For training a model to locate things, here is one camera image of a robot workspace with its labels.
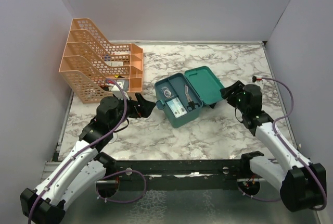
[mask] marble surface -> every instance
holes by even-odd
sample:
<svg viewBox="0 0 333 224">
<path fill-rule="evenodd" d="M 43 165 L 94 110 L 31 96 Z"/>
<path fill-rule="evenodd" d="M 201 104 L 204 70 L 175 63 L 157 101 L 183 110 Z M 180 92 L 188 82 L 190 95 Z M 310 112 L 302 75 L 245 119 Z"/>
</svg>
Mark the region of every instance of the marble surface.
<svg viewBox="0 0 333 224">
<path fill-rule="evenodd" d="M 271 72 L 259 45 L 141 45 L 144 49 L 144 97 L 155 101 L 155 82 L 177 72 L 208 66 L 224 86 L 237 80 L 250 83 L 254 74 Z M 273 118 L 283 115 L 273 83 L 261 83 L 263 110 Z M 78 140 L 84 126 L 94 117 L 98 104 L 82 104 L 74 96 L 63 137 L 59 160 Z M 280 131 L 291 141 L 285 121 Z M 215 109 L 205 107 L 200 116 L 178 128 L 171 127 L 163 111 L 155 108 L 148 119 L 130 119 L 127 129 L 103 151 L 115 159 L 233 159 L 243 153 L 260 151 L 273 158 L 269 150 L 235 118 L 226 101 Z"/>
</svg>

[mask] black scissors handle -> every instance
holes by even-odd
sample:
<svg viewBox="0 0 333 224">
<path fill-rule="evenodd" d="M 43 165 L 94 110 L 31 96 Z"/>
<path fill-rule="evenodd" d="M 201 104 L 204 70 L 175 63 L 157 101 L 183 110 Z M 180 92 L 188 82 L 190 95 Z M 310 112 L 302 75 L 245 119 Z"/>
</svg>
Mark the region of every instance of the black scissors handle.
<svg viewBox="0 0 333 224">
<path fill-rule="evenodd" d="M 194 103 L 193 101 L 188 102 L 188 105 L 186 106 L 188 111 L 192 111 L 193 109 L 196 109 L 196 108 L 199 108 L 199 107 L 200 107 L 200 105 L 198 103 Z"/>
</svg>

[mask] white wall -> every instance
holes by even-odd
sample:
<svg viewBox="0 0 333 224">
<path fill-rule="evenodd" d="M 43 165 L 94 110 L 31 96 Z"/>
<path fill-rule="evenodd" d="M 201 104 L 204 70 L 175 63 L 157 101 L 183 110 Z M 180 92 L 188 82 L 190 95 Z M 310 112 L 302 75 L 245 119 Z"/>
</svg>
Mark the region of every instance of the white wall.
<svg viewBox="0 0 333 224">
<path fill-rule="evenodd" d="M 110 40 L 265 41 L 290 0 L 65 0 Z"/>
<path fill-rule="evenodd" d="M 333 219 L 333 0 L 291 0 L 267 43 L 275 76 L 290 85 L 290 122 L 301 151 L 327 172 Z M 289 95 L 281 90 L 287 108 Z"/>
<path fill-rule="evenodd" d="M 69 98 L 58 68 L 71 15 L 61 0 L 0 8 L 0 222 L 27 223 L 19 196 L 40 182 Z"/>
</svg>

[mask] paper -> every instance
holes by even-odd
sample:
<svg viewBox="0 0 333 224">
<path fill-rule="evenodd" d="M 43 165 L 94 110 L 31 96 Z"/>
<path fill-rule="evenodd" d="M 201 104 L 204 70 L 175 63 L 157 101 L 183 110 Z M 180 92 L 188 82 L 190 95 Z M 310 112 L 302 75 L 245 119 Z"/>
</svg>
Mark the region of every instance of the paper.
<svg viewBox="0 0 333 224">
<path fill-rule="evenodd" d="M 187 114 L 186 109 L 184 108 L 183 104 L 181 103 L 178 97 L 172 99 L 171 101 L 166 102 L 166 104 L 169 106 L 173 115 L 176 118 Z"/>
<path fill-rule="evenodd" d="M 124 66 L 123 61 L 105 61 L 105 63 L 109 66 L 112 66 L 112 67 Z"/>
</svg>

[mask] orange plastic organizer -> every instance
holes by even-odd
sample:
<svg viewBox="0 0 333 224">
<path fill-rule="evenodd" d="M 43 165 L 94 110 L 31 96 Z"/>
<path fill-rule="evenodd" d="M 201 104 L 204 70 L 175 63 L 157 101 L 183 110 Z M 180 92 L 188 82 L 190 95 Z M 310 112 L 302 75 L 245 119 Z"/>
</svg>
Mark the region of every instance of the orange plastic organizer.
<svg viewBox="0 0 333 224">
<path fill-rule="evenodd" d="M 133 43 L 109 43 L 90 19 L 74 18 L 59 72 L 83 103 L 112 95 L 104 90 L 105 80 L 115 76 L 129 81 L 127 94 L 136 99 L 143 90 L 143 50 Z"/>
</svg>

